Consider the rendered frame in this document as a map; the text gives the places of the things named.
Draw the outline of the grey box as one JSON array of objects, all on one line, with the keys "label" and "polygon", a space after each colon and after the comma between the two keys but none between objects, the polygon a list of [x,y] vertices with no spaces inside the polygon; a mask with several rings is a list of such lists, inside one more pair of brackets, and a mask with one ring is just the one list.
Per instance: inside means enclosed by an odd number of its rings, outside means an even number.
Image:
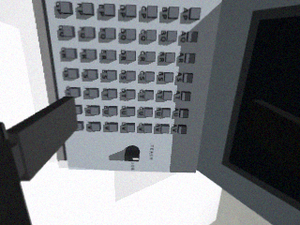
[{"label": "grey box", "polygon": [[300,179],[245,131],[252,99],[300,118],[300,0],[41,2],[69,170],[198,171],[300,225]]}]

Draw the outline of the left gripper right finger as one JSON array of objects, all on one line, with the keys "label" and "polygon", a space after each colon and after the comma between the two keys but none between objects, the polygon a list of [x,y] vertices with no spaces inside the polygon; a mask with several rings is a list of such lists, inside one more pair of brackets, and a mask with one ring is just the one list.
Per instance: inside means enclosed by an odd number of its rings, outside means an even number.
[{"label": "left gripper right finger", "polygon": [[252,99],[245,131],[300,179],[300,118]]}]

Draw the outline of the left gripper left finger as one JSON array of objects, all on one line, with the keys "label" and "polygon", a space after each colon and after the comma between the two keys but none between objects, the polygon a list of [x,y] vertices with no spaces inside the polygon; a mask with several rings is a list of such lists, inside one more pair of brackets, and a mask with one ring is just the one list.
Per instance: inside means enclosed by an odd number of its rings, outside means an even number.
[{"label": "left gripper left finger", "polygon": [[75,97],[8,129],[0,122],[0,225],[32,225],[21,182],[30,182],[77,128]]}]

